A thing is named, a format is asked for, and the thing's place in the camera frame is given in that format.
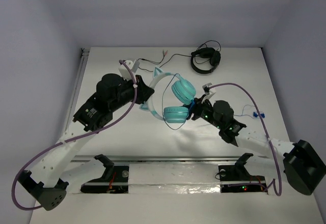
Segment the teal cat ear headphones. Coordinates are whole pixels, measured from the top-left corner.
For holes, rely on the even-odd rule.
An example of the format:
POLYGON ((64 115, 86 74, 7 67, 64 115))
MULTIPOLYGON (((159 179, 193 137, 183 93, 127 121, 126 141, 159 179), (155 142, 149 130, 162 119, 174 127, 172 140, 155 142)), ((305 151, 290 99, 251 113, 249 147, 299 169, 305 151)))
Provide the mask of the teal cat ear headphones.
POLYGON ((184 124, 188 118, 189 105, 196 96, 195 87, 179 73, 164 72, 155 67, 149 87, 162 89, 161 98, 151 96, 140 105, 140 110, 149 112, 167 124, 184 124))

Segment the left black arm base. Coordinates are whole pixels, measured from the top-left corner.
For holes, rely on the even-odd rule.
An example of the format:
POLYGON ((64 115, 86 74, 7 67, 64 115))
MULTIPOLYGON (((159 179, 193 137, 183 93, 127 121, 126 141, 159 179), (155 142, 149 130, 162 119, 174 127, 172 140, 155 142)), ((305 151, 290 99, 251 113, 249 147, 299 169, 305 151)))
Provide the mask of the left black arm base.
POLYGON ((128 193, 129 166, 115 164, 103 154, 96 155, 95 160, 101 162, 104 167, 101 177, 84 183, 80 191, 82 193, 128 193))

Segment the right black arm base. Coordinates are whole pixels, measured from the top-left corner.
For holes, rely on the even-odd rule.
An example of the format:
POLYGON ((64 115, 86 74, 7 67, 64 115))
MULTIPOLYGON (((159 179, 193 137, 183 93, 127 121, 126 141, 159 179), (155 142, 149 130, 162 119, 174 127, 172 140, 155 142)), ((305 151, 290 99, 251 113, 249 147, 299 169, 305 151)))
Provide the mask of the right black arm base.
POLYGON ((221 193, 268 192, 264 176, 250 175, 245 164, 252 153, 244 153, 235 164, 220 165, 215 179, 221 183, 221 193))

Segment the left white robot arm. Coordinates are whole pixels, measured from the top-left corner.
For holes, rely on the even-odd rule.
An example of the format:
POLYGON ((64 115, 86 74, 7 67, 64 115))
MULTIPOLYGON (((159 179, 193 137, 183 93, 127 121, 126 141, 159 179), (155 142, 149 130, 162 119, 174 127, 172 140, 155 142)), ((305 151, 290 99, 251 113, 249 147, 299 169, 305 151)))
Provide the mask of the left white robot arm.
POLYGON ((30 169, 29 163, 19 171, 12 185, 20 185, 39 203, 38 208, 50 211, 67 194, 68 181, 61 179, 70 161, 96 134, 119 123, 136 104, 143 104, 154 94, 151 85, 140 75, 106 74, 97 83, 93 95, 77 110, 72 122, 58 142, 40 152, 30 169))

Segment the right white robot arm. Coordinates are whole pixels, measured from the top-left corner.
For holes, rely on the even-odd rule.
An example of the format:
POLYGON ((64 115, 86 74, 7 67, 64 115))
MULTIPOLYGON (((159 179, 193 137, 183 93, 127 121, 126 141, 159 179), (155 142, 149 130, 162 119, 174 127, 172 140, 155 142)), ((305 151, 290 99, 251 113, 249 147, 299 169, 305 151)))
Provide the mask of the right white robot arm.
POLYGON ((242 180, 264 176, 286 182, 303 195, 311 195, 325 176, 325 164, 309 142, 286 142, 250 130, 234 119, 234 111, 226 101, 211 104, 196 98, 189 105, 189 114, 193 121, 203 119, 216 127, 226 143, 249 150, 234 166, 236 176, 242 180))

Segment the black headphones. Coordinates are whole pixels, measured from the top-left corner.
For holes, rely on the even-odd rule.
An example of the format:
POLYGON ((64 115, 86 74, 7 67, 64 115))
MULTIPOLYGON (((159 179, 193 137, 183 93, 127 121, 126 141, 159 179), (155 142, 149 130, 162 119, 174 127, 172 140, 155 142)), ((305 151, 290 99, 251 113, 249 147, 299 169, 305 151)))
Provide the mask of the black headphones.
POLYGON ((195 51, 191 53, 191 68, 198 74, 209 75, 213 73, 221 62, 221 44, 216 40, 208 40, 202 43, 195 51), (209 47, 207 43, 214 42, 218 44, 217 48, 209 47), (198 65, 209 63, 210 69, 200 69, 198 65))

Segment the aluminium front rail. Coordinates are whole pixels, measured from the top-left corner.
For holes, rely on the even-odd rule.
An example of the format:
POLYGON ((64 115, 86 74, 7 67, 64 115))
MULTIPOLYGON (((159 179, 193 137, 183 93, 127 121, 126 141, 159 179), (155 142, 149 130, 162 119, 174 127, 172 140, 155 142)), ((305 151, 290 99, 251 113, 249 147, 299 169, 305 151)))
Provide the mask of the aluminium front rail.
POLYGON ((204 156, 204 157, 173 157, 173 156, 110 156, 108 159, 114 163, 133 162, 133 163, 152 163, 152 162, 222 162, 237 161, 240 156, 204 156))

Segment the aluminium rail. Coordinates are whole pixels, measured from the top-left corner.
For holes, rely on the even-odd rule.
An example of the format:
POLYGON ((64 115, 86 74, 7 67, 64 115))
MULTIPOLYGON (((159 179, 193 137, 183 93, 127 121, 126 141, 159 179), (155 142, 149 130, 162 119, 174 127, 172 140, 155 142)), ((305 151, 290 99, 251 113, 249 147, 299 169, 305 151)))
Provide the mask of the aluminium rail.
POLYGON ((152 163, 152 162, 222 162, 237 161, 240 156, 204 156, 204 157, 173 157, 173 156, 110 156, 108 159, 114 163, 133 162, 133 163, 152 163))
POLYGON ((80 56, 80 60, 79 60, 79 66, 78 66, 78 70, 77 70, 77 74, 76 74, 76 79, 75 79, 75 82, 74 82, 74 85, 72 88, 72 94, 71 94, 68 110, 66 113, 63 130, 62 130, 63 133, 65 133, 66 129, 69 126, 69 123, 72 120, 72 116, 73 116, 73 113, 75 110, 76 101, 78 98, 78 94, 79 94, 81 82, 83 79, 83 75, 85 72, 85 67, 86 67, 89 53, 90 53, 90 48, 82 48, 81 49, 81 56, 80 56))

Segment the aluminium left side rail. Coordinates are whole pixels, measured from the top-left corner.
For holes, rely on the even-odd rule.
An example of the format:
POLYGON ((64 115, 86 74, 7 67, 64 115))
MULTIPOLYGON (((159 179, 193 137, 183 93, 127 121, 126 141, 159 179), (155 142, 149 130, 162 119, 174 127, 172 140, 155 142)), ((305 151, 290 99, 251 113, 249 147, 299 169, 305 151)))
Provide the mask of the aluminium left side rail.
POLYGON ((86 67, 89 53, 90 53, 90 48, 82 48, 81 49, 81 56, 80 56, 80 60, 79 60, 79 66, 78 66, 78 70, 77 70, 77 74, 76 74, 76 79, 75 79, 75 82, 74 82, 74 85, 72 88, 72 94, 71 94, 68 110, 66 113, 63 130, 62 130, 63 133, 65 133, 66 129, 69 126, 69 123, 72 120, 72 116, 73 116, 73 113, 75 110, 76 101, 78 98, 78 94, 79 94, 81 82, 83 79, 83 75, 85 72, 85 67, 86 67))

